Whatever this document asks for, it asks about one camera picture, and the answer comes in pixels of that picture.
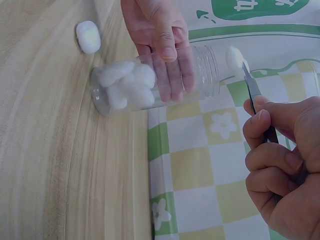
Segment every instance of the tweezers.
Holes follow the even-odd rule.
[[[242,68],[244,70],[244,80],[246,86],[248,88],[248,93],[250,97],[250,103],[254,114],[257,114],[257,111],[254,106],[254,101],[257,96],[261,96],[261,92],[257,85],[257,82],[251,77],[246,65],[243,63]],[[263,134],[263,143],[276,143],[278,144],[278,137],[276,133],[276,129],[273,126],[270,126],[269,129]],[[281,200],[281,196],[274,194],[275,204],[277,204]]]

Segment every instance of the white flower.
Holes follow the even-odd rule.
[[[223,115],[213,114],[211,116],[213,124],[210,126],[210,131],[213,133],[220,133],[224,140],[228,140],[230,132],[237,131],[237,125],[232,121],[230,112],[225,112]]]
[[[162,225],[162,222],[168,222],[171,220],[171,214],[166,211],[166,200],[161,198],[159,203],[154,202],[152,204],[152,215],[154,222],[154,230],[159,231]]]

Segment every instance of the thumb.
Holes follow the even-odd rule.
[[[155,49],[160,57],[168,63],[177,59],[175,37],[169,12],[169,9],[160,6],[151,18],[156,34]]]
[[[264,109],[270,113],[273,127],[294,132],[296,121],[301,114],[318,102],[319,98],[311,97],[298,103],[274,103],[264,96],[257,96],[254,99],[254,107],[257,112]]]

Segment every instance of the white cotton ball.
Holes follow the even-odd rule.
[[[239,79],[243,79],[245,77],[245,72],[243,70],[243,63],[248,69],[248,72],[250,72],[248,62],[244,59],[240,50],[233,46],[229,47],[229,49],[226,51],[225,60],[230,70]]]
[[[136,109],[145,109],[155,103],[155,96],[148,86],[134,81],[122,81],[121,88]]]
[[[106,88],[109,104],[112,109],[121,110],[125,109],[128,105],[128,100],[122,89],[114,84]]]
[[[135,67],[132,61],[118,61],[108,64],[101,70],[99,82],[103,88],[107,88],[129,74]]]
[[[154,70],[147,64],[139,64],[133,70],[134,80],[152,89],[156,83]]]
[[[79,23],[75,29],[81,50],[85,54],[94,54],[101,47],[98,27],[92,21]]]

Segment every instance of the checkered tablecloth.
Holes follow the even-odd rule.
[[[318,94],[320,61],[252,73],[261,93],[279,103]],[[231,77],[220,94],[149,111],[150,205],[156,240],[284,240],[270,230],[245,185],[250,151],[242,133],[249,115],[244,81]],[[278,134],[289,149],[295,144]]]

